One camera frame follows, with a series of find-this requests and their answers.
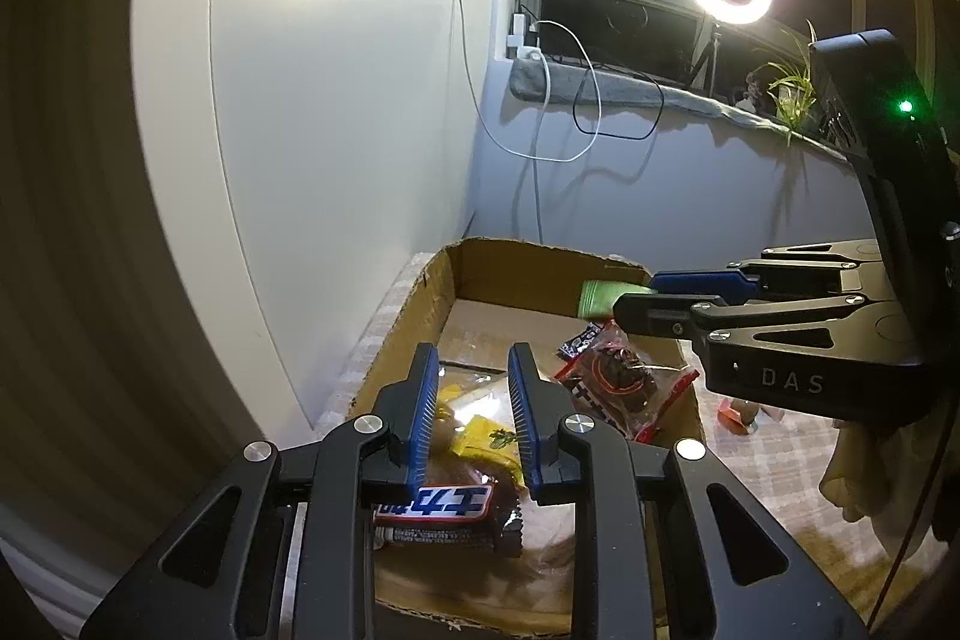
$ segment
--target metal screw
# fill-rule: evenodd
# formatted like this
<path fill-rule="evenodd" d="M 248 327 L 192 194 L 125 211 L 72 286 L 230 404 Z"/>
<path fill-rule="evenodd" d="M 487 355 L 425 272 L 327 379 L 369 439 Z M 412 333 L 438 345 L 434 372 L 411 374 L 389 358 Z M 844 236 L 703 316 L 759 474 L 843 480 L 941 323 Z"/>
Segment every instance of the metal screw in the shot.
<path fill-rule="evenodd" d="M 269 442 L 258 440 L 243 448 L 243 458 L 247 461 L 263 461 L 264 458 L 270 458 L 271 451 Z"/>
<path fill-rule="evenodd" d="M 696 439 L 682 439 L 676 447 L 677 455 L 687 461 L 699 461 L 707 456 L 707 448 L 704 448 L 704 443 Z"/>
<path fill-rule="evenodd" d="M 587 434 L 594 426 L 593 419 L 589 415 L 568 415 L 563 421 L 563 426 L 570 429 L 574 434 Z"/>
<path fill-rule="evenodd" d="M 376 415 L 361 415 L 353 421 L 353 427 L 360 434 L 373 434 L 383 429 L 383 421 Z"/>

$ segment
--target spider plant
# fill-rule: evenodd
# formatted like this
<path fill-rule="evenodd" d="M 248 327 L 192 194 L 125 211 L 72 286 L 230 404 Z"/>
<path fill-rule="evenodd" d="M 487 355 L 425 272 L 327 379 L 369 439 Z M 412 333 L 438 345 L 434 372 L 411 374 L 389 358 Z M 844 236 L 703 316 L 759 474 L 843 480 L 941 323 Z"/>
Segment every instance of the spider plant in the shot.
<path fill-rule="evenodd" d="M 810 23 L 810 20 L 807 20 L 806 24 L 810 26 L 810 44 L 813 44 L 817 41 L 817 32 L 813 29 L 813 23 Z M 800 63 L 771 61 L 767 64 L 782 74 L 781 78 L 770 85 L 767 92 L 776 104 L 776 118 L 787 128 L 787 145 L 790 145 L 791 138 L 800 131 L 800 124 L 817 103 L 813 82 L 810 79 L 810 45 L 803 44 L 792 33 L 790 38 L 797 46 Z"/>

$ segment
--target red snack package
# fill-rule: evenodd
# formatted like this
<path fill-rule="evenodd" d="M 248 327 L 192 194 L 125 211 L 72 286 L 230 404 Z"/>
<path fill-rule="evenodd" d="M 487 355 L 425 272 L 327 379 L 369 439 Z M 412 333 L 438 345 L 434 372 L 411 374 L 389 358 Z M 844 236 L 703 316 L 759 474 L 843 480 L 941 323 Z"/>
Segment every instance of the red snack package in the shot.
<path fill-rule="evenodd" d="M 627 439 L 648 443 L 661 416 L 698 376 L 689 366 L 659 366 L 613 321 L 557 374 L 585 413 L 598 415 Z"/>

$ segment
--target transparent plastic wrapper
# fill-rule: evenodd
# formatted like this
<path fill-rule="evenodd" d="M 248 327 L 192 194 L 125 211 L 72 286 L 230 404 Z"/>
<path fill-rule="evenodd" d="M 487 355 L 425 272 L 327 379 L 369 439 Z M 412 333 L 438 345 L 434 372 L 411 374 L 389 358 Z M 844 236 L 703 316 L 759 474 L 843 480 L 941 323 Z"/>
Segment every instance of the transparent plastic wrapper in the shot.
<path fill-rule="evenodd" d="M 450 545 L 519 557 L 523 476 L 503 373 L 443 367 L 426 483 L 373 512 L 374 544 Z"/>
<path fill-rule="evenodd" d="M 690 366 L 657 365 L 613 321 L 557 374 L 584 413 L 599 416 L 627 439 L 649 443 L 670 405 L 696 380 Z"/>

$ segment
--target green packet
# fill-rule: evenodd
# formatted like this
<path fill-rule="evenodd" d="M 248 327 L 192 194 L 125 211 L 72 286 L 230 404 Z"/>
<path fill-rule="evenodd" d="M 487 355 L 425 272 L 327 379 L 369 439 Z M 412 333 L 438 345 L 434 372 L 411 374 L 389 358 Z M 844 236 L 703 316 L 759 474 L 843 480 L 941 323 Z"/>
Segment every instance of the green packet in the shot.
<path fill-rule="evenodd" d="M 577 317 L 583 320 L 608 320 L 613 317 L 613 305 L 624 293 L 656 293 L 651 287 L 608 280 L 584 280 L 580 290 Z"/>

